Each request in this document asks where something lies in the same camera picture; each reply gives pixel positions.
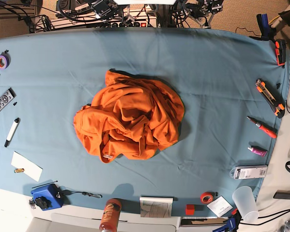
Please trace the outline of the black adapter box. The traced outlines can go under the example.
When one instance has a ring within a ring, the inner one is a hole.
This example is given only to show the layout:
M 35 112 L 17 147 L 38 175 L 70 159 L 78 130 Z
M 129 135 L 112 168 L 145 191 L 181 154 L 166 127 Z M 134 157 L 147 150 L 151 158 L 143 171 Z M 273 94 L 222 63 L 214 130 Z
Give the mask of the black adapter box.
M 290 200 L 290 191 L 277 191 L 274 196 L 274 199 L 281 199 L 281 200 Z

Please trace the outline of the orange t-shirt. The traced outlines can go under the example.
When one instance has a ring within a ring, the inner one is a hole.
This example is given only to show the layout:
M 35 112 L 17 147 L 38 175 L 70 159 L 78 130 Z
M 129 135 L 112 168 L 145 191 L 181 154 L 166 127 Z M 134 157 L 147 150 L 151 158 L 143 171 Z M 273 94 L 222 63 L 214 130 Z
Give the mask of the orange t-shirt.
M 86 151 L 103 163 L 119 155 L 146 160 L 177 143 L 184 113 L 179 95 L 163 82 L 109 70 L 105 87 L 73 124 Z

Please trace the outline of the blue clamp bottom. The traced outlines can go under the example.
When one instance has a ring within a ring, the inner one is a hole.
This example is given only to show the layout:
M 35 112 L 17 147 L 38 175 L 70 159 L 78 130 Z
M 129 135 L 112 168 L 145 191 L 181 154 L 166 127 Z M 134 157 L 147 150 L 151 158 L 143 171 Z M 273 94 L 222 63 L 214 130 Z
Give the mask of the blue clamp bottom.
M 224 221 L 225 225 L 213 230 L 213 232 L 236 232 L 238 230 L 242 216 L 236 208 L 230 217 Z

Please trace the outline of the grey remote control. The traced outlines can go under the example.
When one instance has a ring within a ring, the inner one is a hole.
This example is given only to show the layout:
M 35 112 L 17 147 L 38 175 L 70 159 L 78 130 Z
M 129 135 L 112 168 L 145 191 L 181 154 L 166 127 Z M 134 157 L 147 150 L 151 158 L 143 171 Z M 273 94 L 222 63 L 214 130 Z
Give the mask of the grey remote control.
M 14 98 L 16 94 L 12 88 L 7 89 L 2 96 L 0 96 L 0 111 L 6 107 Z

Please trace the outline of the red cube block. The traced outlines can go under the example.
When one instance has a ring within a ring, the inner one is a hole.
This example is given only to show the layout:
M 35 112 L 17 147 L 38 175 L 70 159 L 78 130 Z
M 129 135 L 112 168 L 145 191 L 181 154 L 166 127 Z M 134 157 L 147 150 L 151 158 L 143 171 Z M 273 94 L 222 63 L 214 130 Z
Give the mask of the red cube block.
M 195 213 L 195 205 L 194 204 L 187 204 L 185 208 L 185 212 L 187 216 L 192 216 Z

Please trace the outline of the white marker pen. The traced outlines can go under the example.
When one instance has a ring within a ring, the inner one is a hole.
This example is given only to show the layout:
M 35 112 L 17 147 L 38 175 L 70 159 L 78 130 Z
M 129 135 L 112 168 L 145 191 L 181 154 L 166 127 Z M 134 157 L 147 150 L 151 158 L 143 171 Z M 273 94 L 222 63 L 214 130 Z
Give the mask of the white marker pen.
M 20 122 L 20 118 L 16 118 L 13 121 L 12 126 L 11 126 L 11 128 L 10 128 L 10 130 L 8 132 L 4 147 L 8 147 L 9 146 L 9 144 L 10 144 L 12 138 L 13 138 L 13 135 L 14 135 L 16 129 L 17 129 L 17 126 L 18 126 L 19 122 Z

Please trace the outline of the blue clamp top right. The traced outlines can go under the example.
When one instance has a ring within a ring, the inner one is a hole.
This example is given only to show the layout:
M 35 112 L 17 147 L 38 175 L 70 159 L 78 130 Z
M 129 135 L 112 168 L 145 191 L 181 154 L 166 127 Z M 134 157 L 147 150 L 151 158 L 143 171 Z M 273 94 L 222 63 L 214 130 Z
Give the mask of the blue clamp top right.
M 256 15 L 257 23 L 261 32 L 261 39 L 268 40 L 270 33 L 270 26 L 268 23 L 267 14 L 257 14 Z

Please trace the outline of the white square card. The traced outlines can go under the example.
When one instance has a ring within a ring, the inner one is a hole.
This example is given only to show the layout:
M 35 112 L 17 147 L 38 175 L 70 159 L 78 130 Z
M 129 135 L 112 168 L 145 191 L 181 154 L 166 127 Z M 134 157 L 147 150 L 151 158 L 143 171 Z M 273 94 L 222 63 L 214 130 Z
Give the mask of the white square card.
M 214 201 L 212 201 L 210 204 L 207 205 L 207 207 L 217 216 L 222 217 L 227 212 L 232 210 L 232 205 L 223 197 L 220 196 Z

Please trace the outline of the orange black clamp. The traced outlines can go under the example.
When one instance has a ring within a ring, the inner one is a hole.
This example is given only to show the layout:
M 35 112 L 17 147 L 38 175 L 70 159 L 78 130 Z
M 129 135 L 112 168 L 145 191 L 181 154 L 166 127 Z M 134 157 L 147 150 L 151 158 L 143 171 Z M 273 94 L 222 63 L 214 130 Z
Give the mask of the orange black clamp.
M 284 66 L 286 62 L 286 41 L 283 39 L 277 39 L 275 41 L 275 54 L 278 66 Z

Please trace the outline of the packaged item in blister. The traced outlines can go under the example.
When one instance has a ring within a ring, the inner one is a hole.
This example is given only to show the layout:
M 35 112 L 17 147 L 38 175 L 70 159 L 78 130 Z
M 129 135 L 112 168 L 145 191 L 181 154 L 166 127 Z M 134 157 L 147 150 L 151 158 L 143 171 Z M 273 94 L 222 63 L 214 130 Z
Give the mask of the packaged item in blister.
M 230 177 L 236 180 L 264 178 L 267 165 L 237 166 L 230 171 Z

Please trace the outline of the orange drink bottle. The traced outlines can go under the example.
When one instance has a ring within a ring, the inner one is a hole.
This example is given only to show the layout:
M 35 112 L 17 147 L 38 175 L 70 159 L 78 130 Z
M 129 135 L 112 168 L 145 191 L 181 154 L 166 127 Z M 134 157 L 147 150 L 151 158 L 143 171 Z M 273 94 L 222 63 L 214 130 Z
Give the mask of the orange drink bottle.
M 99 230 L 101 232 L 117 232 L 122 204 L 118 199 L 106 202 Z

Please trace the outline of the white paper card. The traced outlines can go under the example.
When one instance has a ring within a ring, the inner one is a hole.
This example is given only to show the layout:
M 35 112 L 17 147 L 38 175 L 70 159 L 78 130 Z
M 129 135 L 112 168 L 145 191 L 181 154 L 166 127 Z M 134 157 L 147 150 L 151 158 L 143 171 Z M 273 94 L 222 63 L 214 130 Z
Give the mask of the white paper card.
M 23 173 L 39 182 L 43 169 L 17 152 L 13 152 L 11 165 L 23 169 Z

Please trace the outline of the red tape roll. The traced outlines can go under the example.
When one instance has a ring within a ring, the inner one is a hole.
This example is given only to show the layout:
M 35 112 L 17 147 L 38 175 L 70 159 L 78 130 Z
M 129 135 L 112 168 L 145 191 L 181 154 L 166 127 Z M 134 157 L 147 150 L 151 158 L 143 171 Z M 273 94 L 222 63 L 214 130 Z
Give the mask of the red tape roll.
M 214 200 L 215 197 L 215 193 L 214 192 L 204 192 L 200 195 L 200 200 L 201 203 L 203 204 L 209 204 Z

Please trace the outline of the translucent plastic cup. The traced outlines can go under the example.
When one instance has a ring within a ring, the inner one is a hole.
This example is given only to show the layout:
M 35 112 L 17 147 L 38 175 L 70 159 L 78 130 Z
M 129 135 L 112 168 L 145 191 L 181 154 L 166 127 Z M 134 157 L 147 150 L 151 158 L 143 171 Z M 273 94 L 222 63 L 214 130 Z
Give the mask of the translucent plastic cup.
M 251 187 L 239 187 L 232 194 L 232 199 L 244 223 L 253 223 L 258 219 L 259 212 Z

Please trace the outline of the grey patterned notebook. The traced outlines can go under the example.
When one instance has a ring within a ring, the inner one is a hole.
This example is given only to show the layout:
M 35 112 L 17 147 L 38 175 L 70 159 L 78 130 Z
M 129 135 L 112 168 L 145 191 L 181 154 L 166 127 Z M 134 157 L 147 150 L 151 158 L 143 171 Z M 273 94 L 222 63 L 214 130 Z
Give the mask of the grey patterned notebook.
M 173 198 L 170 197 L 140 197 L 140 216 L 142 218 L 170 218 Z

